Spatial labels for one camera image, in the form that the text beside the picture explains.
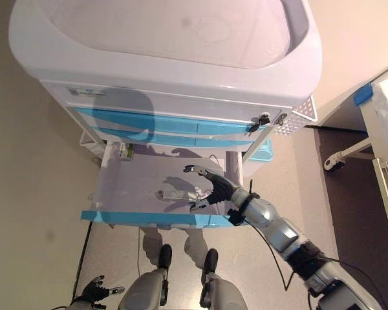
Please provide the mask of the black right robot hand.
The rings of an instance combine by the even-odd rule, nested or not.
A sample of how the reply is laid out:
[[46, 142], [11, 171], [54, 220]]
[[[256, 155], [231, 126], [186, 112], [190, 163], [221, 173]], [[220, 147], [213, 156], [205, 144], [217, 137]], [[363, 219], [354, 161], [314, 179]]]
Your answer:
[[205, 207], [209, 207], [210, 205], [219, 202], [230, 201], [234, 192], [239, 188], [238, 185], [234, 184], [229, 179], [205, 167], [201, 167], [198, 165], [187, 165], [184, 167], [183, 171], [185, 173], [195, 172], [199, 176], [203, 176], [204, 178], [209, 180], [213, 185], [213, 189], [210, 195], [201, 200], [197, 200], [196, 202], [190, 203], [191, 212], [203, 209]]

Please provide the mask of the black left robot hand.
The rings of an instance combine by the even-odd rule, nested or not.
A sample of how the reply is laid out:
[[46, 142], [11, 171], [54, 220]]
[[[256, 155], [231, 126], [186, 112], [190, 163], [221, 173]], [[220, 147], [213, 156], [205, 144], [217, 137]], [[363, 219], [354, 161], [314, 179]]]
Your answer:
[[83, 289], [81, 298], [91, 304], [95, 304], [108, 296], [119, 295], [125, 292], [125, 287], [106, 288], [103, 286], [104, 275], [92, 279]]

